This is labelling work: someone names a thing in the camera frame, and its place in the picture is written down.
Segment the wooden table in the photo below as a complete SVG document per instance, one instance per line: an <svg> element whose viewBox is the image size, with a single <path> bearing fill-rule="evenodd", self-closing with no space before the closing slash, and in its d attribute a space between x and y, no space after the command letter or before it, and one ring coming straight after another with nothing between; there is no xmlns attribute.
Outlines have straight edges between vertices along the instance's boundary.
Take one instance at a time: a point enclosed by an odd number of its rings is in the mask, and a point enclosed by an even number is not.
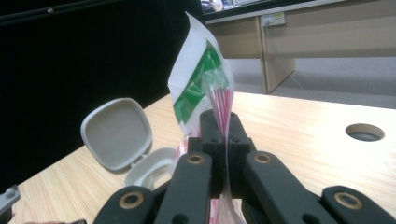
<svg viewBox="0 0 396 224"><path fill-rule="evenodd" d="M233 112L257 149L277 155L308 190L320 195L326 187L344 185L396 217L396 110L236 92ZM145 113L152 150L176 147L183 134L170 96ZM346 128L355 123L379 127L385 137L353 139ZM80 218L92 223L110 195L123 187L124 177L109 173L81 147L19 185L21 199L10 223Z"/></svg>

